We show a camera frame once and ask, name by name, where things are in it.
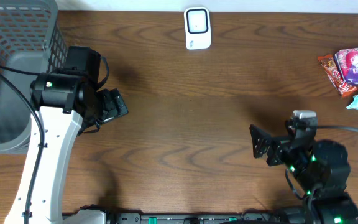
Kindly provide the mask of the white barcode scanner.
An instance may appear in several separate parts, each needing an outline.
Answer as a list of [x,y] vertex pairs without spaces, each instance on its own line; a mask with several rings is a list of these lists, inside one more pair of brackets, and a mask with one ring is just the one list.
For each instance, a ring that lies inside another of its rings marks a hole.
[[188,50],[208,49],[212,43],[211,19],[205,7],[191,7],[184,11],[185,39]]

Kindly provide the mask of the grey plastic shopping basket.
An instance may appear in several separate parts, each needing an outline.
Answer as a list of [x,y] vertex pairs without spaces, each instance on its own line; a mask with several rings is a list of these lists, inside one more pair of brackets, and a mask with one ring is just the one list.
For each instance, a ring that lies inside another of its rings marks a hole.
[[[27,99],[36,73],[64,65],[68,48],[54,0],[0,0],[0,73]],[[30,111],[0,79],[0,154],[26,154]]]

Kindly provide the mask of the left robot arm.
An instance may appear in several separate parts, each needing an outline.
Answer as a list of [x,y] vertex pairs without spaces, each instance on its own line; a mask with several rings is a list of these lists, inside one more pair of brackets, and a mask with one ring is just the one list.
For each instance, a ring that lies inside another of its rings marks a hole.
[[128,113],[117,89],[101,89],[83,72],[41,73],[32,82],[30,144],[16,199],[5,223],[107,223],[95,207],[63,216],[63,189],[77,135]]

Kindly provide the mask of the orange brown candy bar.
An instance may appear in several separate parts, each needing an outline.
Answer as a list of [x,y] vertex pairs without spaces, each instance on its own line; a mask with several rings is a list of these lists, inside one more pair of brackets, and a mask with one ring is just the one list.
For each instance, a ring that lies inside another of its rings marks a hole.
[[331,54],[318,57],[318,61],[321,66],[324,68],[329,80],[339,92],[342,98],[351,96],[357,91],[355,86],[348,84],[344,81],[339,69],[335,63],[334,56]]

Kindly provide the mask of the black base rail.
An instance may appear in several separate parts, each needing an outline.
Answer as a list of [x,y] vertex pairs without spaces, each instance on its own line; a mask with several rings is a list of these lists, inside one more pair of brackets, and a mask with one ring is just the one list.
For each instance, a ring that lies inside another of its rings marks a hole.
[[238,214],[186,214],[161,215],[139,213],[117,213],[110,223],[116,224],[220,224],[220,223],[280,223],[271,219],[269,214],[248,213]]

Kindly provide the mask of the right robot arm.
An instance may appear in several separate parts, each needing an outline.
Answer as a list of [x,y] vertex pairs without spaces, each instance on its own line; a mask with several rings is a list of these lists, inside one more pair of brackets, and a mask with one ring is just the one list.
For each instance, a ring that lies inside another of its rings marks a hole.
[[315,140],[317,118],[285,121],[286,136],[273,137],[250,125],[253,156],[266,156],[269,166],[285,165],[304,194],[306,223],[358,223],[358,208],[346,192],[351,172],[346,148],[338,142]]

